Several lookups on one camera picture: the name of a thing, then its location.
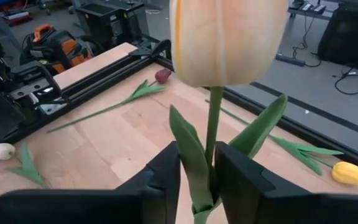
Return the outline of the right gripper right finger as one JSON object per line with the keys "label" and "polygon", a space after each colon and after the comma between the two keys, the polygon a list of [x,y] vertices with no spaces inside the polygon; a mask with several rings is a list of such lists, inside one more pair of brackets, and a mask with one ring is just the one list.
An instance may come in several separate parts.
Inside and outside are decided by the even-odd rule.
{"label": "right gripper right finger", "polygon": [[229,223],[358,224],[358,195],[311,193],[224,142],[217,143],[215,159]]}

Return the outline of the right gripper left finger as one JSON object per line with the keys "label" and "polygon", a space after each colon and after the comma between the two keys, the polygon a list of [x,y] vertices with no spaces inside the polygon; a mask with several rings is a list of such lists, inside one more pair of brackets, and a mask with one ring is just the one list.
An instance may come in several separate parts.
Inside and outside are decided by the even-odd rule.
{"label": "right gripper left finger", "polygon": [[0,224],[169,224],[177,215],[180,158],[171,142],[114,190],[15,190],[0,195]]}

